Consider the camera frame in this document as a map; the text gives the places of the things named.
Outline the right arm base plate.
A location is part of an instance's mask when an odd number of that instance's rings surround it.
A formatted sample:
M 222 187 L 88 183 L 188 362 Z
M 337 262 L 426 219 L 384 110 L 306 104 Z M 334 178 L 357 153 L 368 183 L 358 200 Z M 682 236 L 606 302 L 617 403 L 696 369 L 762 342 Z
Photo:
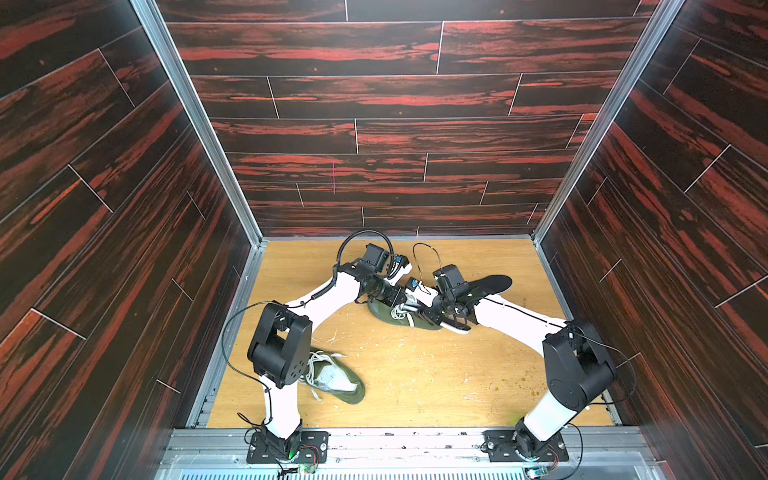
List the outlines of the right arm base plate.
M 561 433 L 542 441 L 515 429 L 486 430 L 479 449 L 489 456 L 491 462 L 554 463 L 569 460 Z

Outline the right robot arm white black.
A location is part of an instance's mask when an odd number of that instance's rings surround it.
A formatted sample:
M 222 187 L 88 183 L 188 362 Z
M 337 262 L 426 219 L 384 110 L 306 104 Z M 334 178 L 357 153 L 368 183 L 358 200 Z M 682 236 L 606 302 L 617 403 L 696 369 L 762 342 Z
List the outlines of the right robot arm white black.
M 608 346 L 588 322 L 549 317 L 501 296 L 512 285 L 506 275 L 466 281 L 447 265 L 433 272 L 438 295 L 426 304 L 440 322 L 458 319 L 499 331 L 544 359 L 547 391 L 515 426 L 518 452 L 532 457 L 614 382 L 616 365 Z

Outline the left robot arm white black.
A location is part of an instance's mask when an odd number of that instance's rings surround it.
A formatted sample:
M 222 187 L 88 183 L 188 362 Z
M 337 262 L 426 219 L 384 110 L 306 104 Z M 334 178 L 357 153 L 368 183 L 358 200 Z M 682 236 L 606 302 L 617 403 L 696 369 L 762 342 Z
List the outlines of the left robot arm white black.
M 309 368 L 314 330 L 364 295 L 393 292 L 411 269 L 408 258 L 391 247 L 369 244 L 362 257 L 333 266 L 331 278 L 304 297 L 264 306 L 247 358 L 263 384 L 265 427 L 272 436 L 287 440 L 301 429 L 297 387 Z

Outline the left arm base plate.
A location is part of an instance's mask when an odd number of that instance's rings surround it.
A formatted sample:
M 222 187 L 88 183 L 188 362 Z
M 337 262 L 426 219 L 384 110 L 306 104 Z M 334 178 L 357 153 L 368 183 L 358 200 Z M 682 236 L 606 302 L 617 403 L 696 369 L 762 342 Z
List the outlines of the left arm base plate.
M 327 461 L 330 433 L 302 430 L 282 439 L 265 430 L 254 431 L 249 440 L 248 464 L 323 464 Z

